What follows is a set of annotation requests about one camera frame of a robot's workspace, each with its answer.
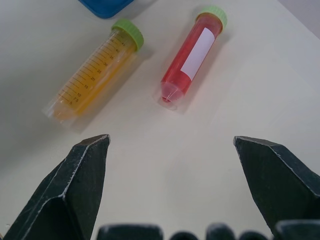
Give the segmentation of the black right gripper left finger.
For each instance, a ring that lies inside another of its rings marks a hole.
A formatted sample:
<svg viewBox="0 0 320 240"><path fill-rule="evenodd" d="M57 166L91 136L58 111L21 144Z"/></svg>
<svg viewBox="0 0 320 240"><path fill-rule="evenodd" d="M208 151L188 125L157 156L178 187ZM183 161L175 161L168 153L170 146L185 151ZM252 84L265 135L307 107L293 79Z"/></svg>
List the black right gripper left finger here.
<svg viewBox="0 0 320 240"><path fill-rule="evenodd" d="M74 145L39 184L3 240L91 240L110 141L102 134Z"/></svg>

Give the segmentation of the blue tray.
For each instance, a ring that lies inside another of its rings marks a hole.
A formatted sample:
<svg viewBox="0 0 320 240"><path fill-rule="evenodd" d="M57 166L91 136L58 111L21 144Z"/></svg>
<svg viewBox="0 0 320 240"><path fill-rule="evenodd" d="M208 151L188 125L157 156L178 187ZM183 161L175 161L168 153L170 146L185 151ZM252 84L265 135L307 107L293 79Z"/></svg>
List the blue tray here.
<svg viewBox="0 0 320 240"><path fill-rule="evenodd" d="M78 0L91 13L102 19L109 19L118 14L134 0Z"/></svg>

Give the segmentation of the red liquid centrifuge tube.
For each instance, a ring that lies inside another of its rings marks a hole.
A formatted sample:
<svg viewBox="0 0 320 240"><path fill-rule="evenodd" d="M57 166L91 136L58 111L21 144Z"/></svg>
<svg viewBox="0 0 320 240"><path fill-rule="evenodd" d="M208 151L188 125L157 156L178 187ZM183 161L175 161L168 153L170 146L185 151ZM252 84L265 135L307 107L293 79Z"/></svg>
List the red liquid centrifuge tube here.
<svg viewBox="0 0 320 240"><path fill-rule="evenodd" d="M160 103L171 109L178 106L227 23L227 14L215 5L207 6L197 14L193 27L160 82Z"/></svg>

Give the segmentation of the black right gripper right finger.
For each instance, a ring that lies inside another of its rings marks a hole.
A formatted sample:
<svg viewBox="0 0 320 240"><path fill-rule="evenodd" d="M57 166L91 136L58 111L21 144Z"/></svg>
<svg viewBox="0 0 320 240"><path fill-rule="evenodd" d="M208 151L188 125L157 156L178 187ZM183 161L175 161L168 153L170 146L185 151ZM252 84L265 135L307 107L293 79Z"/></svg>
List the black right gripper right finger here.
<svg viewBox="0 0 320 240"><path fill-rule="evenodd" d="M274 236L320 236L320 176L284 145L233 139L252 198Z"/></svg>

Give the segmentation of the yellow liquid centrifuge tube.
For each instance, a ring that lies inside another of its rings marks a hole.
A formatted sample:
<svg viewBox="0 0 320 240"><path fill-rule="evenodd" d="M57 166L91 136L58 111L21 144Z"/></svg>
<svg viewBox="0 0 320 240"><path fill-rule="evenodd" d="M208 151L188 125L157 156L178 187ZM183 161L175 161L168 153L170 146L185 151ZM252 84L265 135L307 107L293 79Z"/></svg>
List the yellow liquid centrifuge tube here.
<svg viewBox="0 0 320 240"><path fill-rule="evenodd" d="M110 35L72 75L44 109L47 117L60 123L73 122L89 110L117 78L144 44L139 28L128 19L119 19Z"/></svg>

